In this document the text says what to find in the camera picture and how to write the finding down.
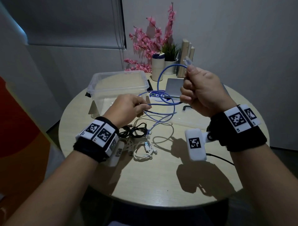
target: black cable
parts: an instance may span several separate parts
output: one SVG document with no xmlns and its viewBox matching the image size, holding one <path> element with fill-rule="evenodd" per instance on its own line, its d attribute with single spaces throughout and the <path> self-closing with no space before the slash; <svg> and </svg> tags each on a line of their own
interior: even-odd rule
<svg viewBox="0 0 298 226">
<path fill-rule="evenodd" d="M 232 162 L 230 162 L 230 161 L 228 161 L 228 160 L 226 160 L 226 159 L 223 159 L 223 158 L 221 158 L 221 157 L 219 157 L 219 156 L 217 156 L 217 155 L 213 155 L 213 154 L 209 154 L 209 153 L 206 153 L 206 155 L 208 155 L 208 156 L 213 156 L 213 157 L 216 157 L 216 158 L 219 158 L 219 159 L 221 159 L 221 160 L 224 160 L 224 161 L 226 161 L 226 162 L 228 162 L 228 163 L 234 165 L 234 163 L 232 163 Z"/>
<path fill-rule="evenodd" d="M 118 137 L 120 138 L 126 138 L 128 136 L 133 137 L 133 138 L 141 138 L 145 137 L 147 135 L 148 129 L 147 129 L 147 124 L 146 123 L 141 123 L 138 126 L 133 126 L 133 125 L 127 125 L 122 127 L 125 131 L 121 132 L 118 134 Z M 141 131 L 143 132 L 142 135 L 135 135 L 134 133 L 136 131 Z"/>
</svg>

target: forearm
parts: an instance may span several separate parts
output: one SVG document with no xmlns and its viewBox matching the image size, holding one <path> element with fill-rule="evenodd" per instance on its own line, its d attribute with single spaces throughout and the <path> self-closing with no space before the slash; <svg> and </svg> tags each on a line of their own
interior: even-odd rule
<svg viewBox="0 0 298 226">
<path fill-rule="evenodd" d="M 98 162 L 73 151 L 7 221 L 11 225 L 64 225 L 82 199 Z"/>
<path fill-rule="evenodd" d="M 298 222 L 298 180 L 267 146 L 231 152 L 243 187 L 272 225 Z"/>
</svg>

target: floor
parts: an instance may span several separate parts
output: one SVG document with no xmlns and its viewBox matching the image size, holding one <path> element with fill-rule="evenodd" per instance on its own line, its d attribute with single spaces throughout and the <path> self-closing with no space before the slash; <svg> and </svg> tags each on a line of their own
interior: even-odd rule
<svg viewBox="0 0 298 226">
<path fill-rule="evenodd" d="M 60 147 L 59 123 L 47 133 Z M 298 177 L 298 152 L 273 150 L 284 164 Z M 242 189 L 227 200 L 191 210 L 152 210 L 135 207 L 113 200 L 89 187 L 80 204 L 85 226 L 108 225 L 111 221 L 135 225 L 267 225 L 254 211 Z"/>
</svg>

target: potted plant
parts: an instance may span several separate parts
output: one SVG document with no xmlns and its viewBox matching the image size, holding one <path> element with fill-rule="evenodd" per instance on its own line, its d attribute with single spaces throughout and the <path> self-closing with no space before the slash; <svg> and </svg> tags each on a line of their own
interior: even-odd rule
<svg viewBox="0 0 298 226">
<path fill-rule="evenodd" d="M 162 52 L 164 53 L 164 67 L 170 66 L 172 64 L 177 64 L 177 55 L 180 52 L 180 47 L 177 44 L 167 42 L 162 46 Z M 175 74 L 176 67 L 170 67 L 164 71 L 164 75 Z"/>
</svg>

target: roller blind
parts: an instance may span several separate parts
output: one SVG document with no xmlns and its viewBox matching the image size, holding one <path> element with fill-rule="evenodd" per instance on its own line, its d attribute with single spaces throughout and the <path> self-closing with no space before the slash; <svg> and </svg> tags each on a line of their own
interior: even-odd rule
<svg viewBox="0 0 298 226">
<path fill-rule="evenodd" d="M 124 49 L 121 0 L 1 0 L 28 44 Z"/>
</svg>

